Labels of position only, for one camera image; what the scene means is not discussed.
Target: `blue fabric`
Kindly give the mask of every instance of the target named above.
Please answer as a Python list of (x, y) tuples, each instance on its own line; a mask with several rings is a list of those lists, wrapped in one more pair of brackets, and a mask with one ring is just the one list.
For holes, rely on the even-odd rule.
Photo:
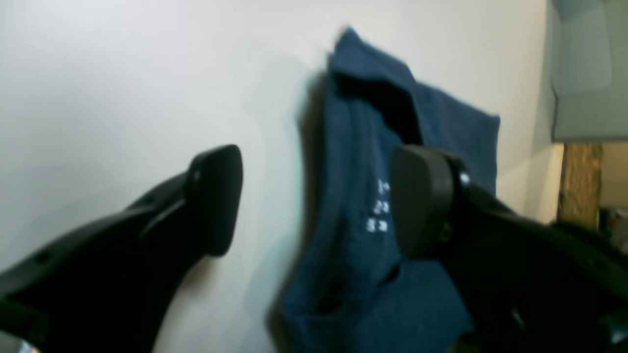
[(399, 253), (388, 159), (402, 143), (450, 151), (494, 194), (498, 129), (344, 33), (329, 65), (314, 237), (282, 305), (293, 351), (442, 353), (472, 327), (440, 263)]

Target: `white wall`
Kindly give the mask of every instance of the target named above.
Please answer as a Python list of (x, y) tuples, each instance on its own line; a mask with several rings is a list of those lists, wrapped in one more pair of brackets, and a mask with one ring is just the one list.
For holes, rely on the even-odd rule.
[(4, 0), (2, 268), (236, 143), (232, 249), (190, 275), (156, 352), (272, 351), (264, 317), (303, 232), (298, 118), (343, 26), (500, 114), (498, 195), (548, 220), (561, 155), (548, 14), (544, 0)]

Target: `hole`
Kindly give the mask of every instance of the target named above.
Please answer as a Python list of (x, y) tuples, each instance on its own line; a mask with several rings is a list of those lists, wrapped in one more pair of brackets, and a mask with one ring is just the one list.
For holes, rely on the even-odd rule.
[(44, 251), (43, 253), (35, 257), (35, 263), (38, 265), (42, 265), (50, 261), (51, 258), (52, 254), (50, 254), (48, 251)]

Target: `blue towel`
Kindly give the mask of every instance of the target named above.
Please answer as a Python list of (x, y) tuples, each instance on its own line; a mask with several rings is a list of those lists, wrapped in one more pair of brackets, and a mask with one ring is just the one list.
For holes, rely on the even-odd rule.
[(472, 328), (441, 264), (400, 254), (388, 160), (403, 143), (443, 149), (495, 194), (498, 129), (499, 118), (343, 34), (328, 70), (317, 223), (282, 302), (293, 351), (442, 353)]

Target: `black plastic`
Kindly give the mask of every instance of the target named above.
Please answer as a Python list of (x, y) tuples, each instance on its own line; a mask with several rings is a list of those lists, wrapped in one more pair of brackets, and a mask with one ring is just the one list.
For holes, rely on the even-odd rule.
[(85, 225), (0, 276), (0, 329), (42, 353), (152, 351), (185, 273), (231, 244), (242, 188), (236, 146)]
[[(572, 228), (519, 217), (483, 189), (460, 184), (468, 175), (462, 176), (465, 168), (455, 157), (417, 146), (399, 148), (395, 155), (400, 154), (391, 162), (399, 246), (411, 258), (440, 260), (474, 320), (483, 351), (593, 353), (626, 345), (628, 266), (618, 254)], [(449, 161), (448, 175), (443, 160)], [(399, 170), (405, 175), (393, 177)], [(453, 181), (456, 192), (442, 192), (434, 187), (438, 182), (427, 182), (432, 178), (445, 185)], [(428, 208), (450, 206), (437, 207), (430, 218), (433, 210), (404, 195), (427, 195)], [(449, 197), (449, 203), (435, 197)], [(406, 227), (413, 217), (442, 223)], [(447, 242), (438, 237), (445, 222), (451, 229)]]

